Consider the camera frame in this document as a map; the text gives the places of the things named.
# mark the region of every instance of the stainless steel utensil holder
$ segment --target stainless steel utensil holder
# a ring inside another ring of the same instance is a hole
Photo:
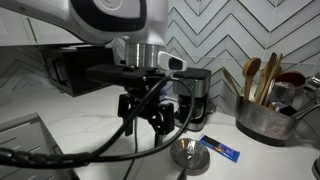
[[[236,126],[247,136],[271,146],[284,146],[300,120],[238,98]]]

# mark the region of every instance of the backsplash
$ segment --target backsplash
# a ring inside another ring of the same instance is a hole
[[[264,67],[272,52],[283,53],[284,71],[297,70],[306,77],[320,72],[319,9],[320,0],[170,0],[167,51],[190,67],[211,70],[210,101],[218,111],[234,115],[236,96],[222,66],[239,89],[246,60],[259,57]],[[168,92],[174,96],[172,87]],[[302,105],[309,101],[305,96]],[[320,135],[320,123],[312,118],[316,115],[319,110],[302,124]]]
[[[37,48],[0,48],[0,98],[11,91],[41,84],[49,85],[49,81]]]

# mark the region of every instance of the white cabinet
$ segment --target white cabinet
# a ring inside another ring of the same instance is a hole
[[[0,8],[0,46],[29,44],[20,14]]]
[[[31,44],[82,43],[68,31],[52,24],[21,15]]]
[[[0,46],[82,43],[68,31],[0,8]]]

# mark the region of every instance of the wooden spatula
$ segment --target wooden spatula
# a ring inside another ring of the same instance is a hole
[[[233,80],[232,80],[232,76],[229,73],[229,71],[225,67],[222,67],[222,73],[223,73],[224,77],[227,79],[227,81],[230,84],[231,88],[233,89],[234,93],[237,95],[237,98],[239,98],[240,97],[239,91],[237,90],[236,86],[234,85]]]
[[[244,100],[249,99],[250,88],[252,86],[253,78],[256,75],[257,71],[259,70],[260,65],[261,65],[260,58],[251,58],[244,65],[244,68],[242,70],[242,75],[246,79],[245,86],[244,86],[244,97],[243,97]]]
[[[261,97],[260,97],[260,99],[259,99],[259,102],[258,102],[259,105],[261,105],[261,104],[263,103],[263,101],[264,101],[264,99],[265,99],[265,97],[266,97],[266,95],[267,95],[267,92],[268,92],[270,83],[271,83],[272,79],[274,78],[274,76],[276,75],[277,71],[279,71],[279,67],[280,67],[280,63],[281,63],[281,60],[282,60],[282,56],[283,56],[283,55],[280,54],[280,55],[277,57],[276,63],[275,63],[275,65],[272,67],[272,71],[271,71],[271,73],[270,73],[270,75],[269,75],[269,77],[268,77],[268,80],[267,80],[267,82],[266,82],[266,85],[265,85],[265,87],[264,87],[264,89],[263,89],[263,92],[262,92],[262,94],[261,94]]]
[[[277,54],[272,53],[268,63],[266,64],[266,66],[264,67],[264,69],[261,72],[261,77],[260,77],[261,81],[260,81],[260,84],[258,86],[256,95],[255,95],[257,103],[259,102],[259,100],[261,98],[262,92],[263,92],[263,90],[266,86],[266,83],[268,81],[268,77],[270,76],[272,68],[274,67],[274,65],[276,63],[276,59],[277,59]]]

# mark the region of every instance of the cable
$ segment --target cable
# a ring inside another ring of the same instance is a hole
[[[134,120],[134,144],[135,144],[135,148],[134,148],[134,152],[137,153],[138,152],[138,118],[136,117]],[[129,173],[133,167],[133,164],[135,163],[135,159],[133,159],[128,167],[128,170],[126,172],[126,174],[124,175],[123,180],[127,180]]]
[[[97,159],[93,160],[92,162],[116,162],[116,161],[126,161],[126,160],[131,160],[131,159],[137,159],[137,158],[142,158],[151,154],[155,154],[167,147],[169,147],[175,140],[177,140],[181,134],[184,132],[184,130],[186,129],[188,123],[191,121],[191,116],[193,114],[193,109],[194,109],[194,104],[195,104],[195,99],[194,99],[194,93],[191,92],[191,90],[188,88],[188,86],[183,83],[182,81],[178,80],[178,79],[171,79],[171,81],[175,81],[178,82],[180,84],[182,84],[189,92],[190,94],[190,98],[191,98],[191,106],[190,106],[190,111],[189,114],[184,122],[184,124],[181,126],[180,130],[168,141],[166,141],[165,143],[163,143],[162,145],[155,147],[153,149],[149,149],[146,151],[142,151],[139,153],[135,153],[135,154],[126,154],[126,155],[120,155],[120,156],[101,156],[98,157]]]
[[[110,148],[125,132],[127,127],[133,122],[133,119],[143,110],[144,106],[147,104],[149,99],[153,97],[171,78],[169,76],[162,78],[158,81],[152,88],[147,92],[147,94],[142,98],[139,104],[131,111],[127,116],[124,123],[120,128],[114,133],[114,135],[100,148],[90,153],[88,161],[95,160],[100,154],[104,153],[108,148]]]
[[[182,84],[189,92],[191,98],[191,107],[189,114],[182,125],[180,130],[168,141],[162,145],[142,151],[134,154],[126,154],[120,156],[104,156],[98,157],[100,154],[110,148],[116,140],[125,132],[126,128],[132,123],[133,119],[143,110],[144,106],[148,104],[151,99],[168,81],[175,81]],[[1,164],[9,166],[17,166],[24,168],[36,168],[36,169],[62,169],[62,168],[74,168],[88,165],[90,162],[115,162],[125,161],[136,158],[142,158],[147,155],[157,153],[168,146],[170,146],[175,140],[177,140],[183,131],[186,129],[188,123],[191,121],[191,116],[194,109],[194,94],[187,87],[187,85],[178,79],[171,79],[170,77],[164,77],[152,87],[150,91],[142,98],[138,105],[132,110],[125,120],[125,123],[120,126],[116,133],[100,148],[92,153],[78,153],[78,154],[65,154],[65,155],[46,155],[46,154],[31,154],[27,152],[15,152],[10,149],[0,148],[0,160]]]

